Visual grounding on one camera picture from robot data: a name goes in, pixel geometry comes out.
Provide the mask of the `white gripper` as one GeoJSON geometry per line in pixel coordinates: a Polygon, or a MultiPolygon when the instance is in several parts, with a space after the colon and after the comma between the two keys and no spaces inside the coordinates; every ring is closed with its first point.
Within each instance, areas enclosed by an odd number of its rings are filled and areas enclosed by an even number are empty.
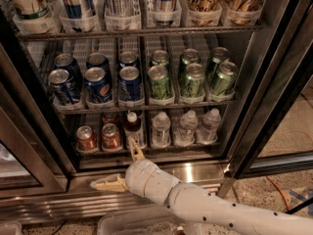
{"type": "Polygon", "coordinates": [[[129,149],[134,163],[126,170],[125,179],[113,174],[97,179],[90,186],[98,191],[125,192],[146,198],[157,205],[163,205],[170,191],[180,180],[160,169],[145,156],[133,137],[128,138],[129,149]]]}

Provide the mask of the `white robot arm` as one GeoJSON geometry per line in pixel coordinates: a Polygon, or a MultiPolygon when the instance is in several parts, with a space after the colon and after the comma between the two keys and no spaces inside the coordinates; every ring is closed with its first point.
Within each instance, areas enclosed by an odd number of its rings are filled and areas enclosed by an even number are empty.
{"type": "Polygon", "coordinates": [[[185,221],[217,224],[241,235],[313,235],[313,219],[225,201],[160,169],[134,139],[129,143],[133,163],[125,175],[98,179],[90,183],[92,188],[129,191],[185,221]]]}

